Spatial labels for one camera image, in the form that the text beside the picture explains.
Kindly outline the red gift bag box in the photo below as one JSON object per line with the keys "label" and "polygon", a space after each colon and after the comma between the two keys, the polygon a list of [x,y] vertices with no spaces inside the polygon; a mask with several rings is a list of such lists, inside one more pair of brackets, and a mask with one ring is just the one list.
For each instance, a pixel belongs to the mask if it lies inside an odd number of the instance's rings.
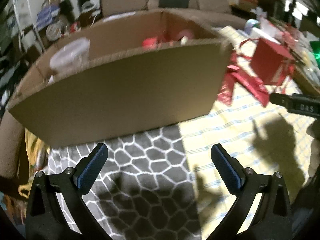
{"label": "red gift bag box", "polygon": [[265,85],[281,86],[287,76],[290,75],[293,56],[281,44],[277,44],[265,38],[246,39],[239,44],[242,51],[244,44],[257,41],[252,56],[241,53],[241,56],[249,60],[253,72]]}

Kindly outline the yellow plaid cloth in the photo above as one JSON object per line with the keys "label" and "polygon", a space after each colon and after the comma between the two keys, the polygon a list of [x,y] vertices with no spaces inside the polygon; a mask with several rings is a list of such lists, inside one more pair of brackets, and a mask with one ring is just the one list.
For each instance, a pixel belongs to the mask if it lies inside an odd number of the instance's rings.
{"label": "yellow plaid cloth", "polygon": [[231,106],[216,102],[208,115],[179,124],[202,238],[211,234],[235,201],[211,161],[212,146],[220,143],[242,166],[260,174],[281,172],[294,200],[309,177],[312,139],[306,130],[312,122],[313,118],[277,105],[263,107],[236,85]]}

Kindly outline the clear plastic tub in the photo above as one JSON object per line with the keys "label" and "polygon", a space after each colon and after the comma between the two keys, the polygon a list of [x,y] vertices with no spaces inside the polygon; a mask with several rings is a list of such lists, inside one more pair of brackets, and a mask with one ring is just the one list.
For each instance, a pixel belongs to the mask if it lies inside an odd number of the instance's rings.
{"label": "clear plastic tub", "polygon": [[90,40],[84,37],[79,38],[55,53],[49,61],[49,66],[55,72],[81,67],[89,60],[89,49]]}

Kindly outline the large cardboard box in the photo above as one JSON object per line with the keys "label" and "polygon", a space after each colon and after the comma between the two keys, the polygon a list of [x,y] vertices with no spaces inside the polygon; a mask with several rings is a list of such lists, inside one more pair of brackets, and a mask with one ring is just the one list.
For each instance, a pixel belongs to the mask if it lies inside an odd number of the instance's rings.
{"label": "large cardboard box", "polygon": [[[50,59],[85,37],[89,60],[50,82]],[[195,17],[140,12],[52,45],[28,70],[8,110],[52,147],[147,131],[206,115],[233,46]]]}

